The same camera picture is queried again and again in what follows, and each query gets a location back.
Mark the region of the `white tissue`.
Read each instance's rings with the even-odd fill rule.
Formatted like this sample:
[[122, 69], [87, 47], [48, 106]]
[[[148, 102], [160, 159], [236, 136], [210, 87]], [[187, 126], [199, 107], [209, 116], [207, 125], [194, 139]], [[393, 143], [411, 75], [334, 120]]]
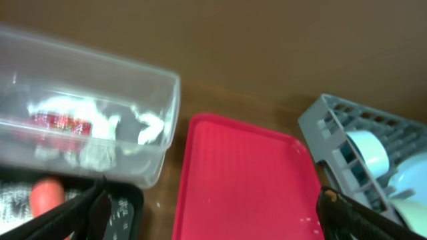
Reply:
[[37, 147], [38, 158], [63, 155], [72, 167], [93, 171], [107, 171], [117, 165], [116, 141], [145, 145], [154, 142], [162, 133], [164, 121], [150, 111], [140, 113], [137, 106], [120, 107], [117, 113], [105, 115], [93, 99], [52, 97], [38, 104], [28, 104], [32, 117], [36, 113], [70, 115], [92, 124], [86, 143], [56, 143], [55, 147]]

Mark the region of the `mint green bowl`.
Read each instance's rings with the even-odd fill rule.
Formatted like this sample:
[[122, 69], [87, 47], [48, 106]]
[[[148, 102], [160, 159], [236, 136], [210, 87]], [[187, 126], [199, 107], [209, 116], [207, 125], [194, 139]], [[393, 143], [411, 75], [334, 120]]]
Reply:
[[388, 172], [390, 161], [379, 138], [365, 130], [348, 131], [346, 136], [375, 178], [379, 178]]

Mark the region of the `white rice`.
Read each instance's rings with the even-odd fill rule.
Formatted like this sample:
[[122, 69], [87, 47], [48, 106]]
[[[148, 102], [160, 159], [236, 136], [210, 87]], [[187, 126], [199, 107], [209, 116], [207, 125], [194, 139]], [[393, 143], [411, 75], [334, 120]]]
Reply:
[[[13, 230], [33, 219], [30, 208], [32, 185], [24, 182], [1, 182], [1, 234]], [[124, 197], [109, 196], [111, 217], [107, 222], [104, 239], [129, 239], [134, 207]]]

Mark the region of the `orange carrot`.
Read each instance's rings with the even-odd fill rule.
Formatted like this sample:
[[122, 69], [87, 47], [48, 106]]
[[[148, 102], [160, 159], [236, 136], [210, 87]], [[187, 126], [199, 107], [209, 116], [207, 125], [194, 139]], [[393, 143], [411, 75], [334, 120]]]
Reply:
[[60, 181], [44, 178], [34, 184], [30, 193], [30, 210], [38, 217], [65, 202], [65, 191]]

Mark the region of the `light blue round plate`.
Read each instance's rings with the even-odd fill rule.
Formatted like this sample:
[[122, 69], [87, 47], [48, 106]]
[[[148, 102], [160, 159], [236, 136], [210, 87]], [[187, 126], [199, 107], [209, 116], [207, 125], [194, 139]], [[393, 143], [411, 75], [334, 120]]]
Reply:
[[390, 199], [404, 223], [415, 233], [426, 237], [426, 200], [417, 198]]

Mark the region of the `red patterned snack wrapper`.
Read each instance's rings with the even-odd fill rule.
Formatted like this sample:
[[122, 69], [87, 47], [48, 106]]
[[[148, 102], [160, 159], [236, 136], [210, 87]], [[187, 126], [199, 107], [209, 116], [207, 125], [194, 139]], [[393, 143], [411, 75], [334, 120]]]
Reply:
[[36, 113], [31, 117], [31, 122], [40, 127], [74, 135], [89, 135], [92, 128], [92, 124], [84, 119], [52, 113]]

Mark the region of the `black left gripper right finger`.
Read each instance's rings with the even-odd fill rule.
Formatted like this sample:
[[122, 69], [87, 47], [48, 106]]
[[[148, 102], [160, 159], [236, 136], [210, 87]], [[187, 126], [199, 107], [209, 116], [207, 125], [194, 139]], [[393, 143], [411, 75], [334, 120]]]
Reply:
[[328, 186], [321, 187], [316, 213], [325, 240], [426, 240]]

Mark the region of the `light blue bowl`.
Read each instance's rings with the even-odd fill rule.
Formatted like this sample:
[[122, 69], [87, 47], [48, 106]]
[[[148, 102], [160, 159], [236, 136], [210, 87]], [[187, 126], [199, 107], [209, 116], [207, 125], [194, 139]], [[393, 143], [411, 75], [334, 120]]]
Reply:
[[401, 162], [388, 186], [394, 188], [391, 199], [407, 199], [426, 205], [426, 152]]

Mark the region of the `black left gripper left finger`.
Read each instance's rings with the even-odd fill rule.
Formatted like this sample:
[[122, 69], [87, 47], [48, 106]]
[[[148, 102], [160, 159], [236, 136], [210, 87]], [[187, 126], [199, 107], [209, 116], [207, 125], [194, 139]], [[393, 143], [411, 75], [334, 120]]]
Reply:
[[3, 240], [103, 239], [111, 215], [107, 180], [1, 236]]

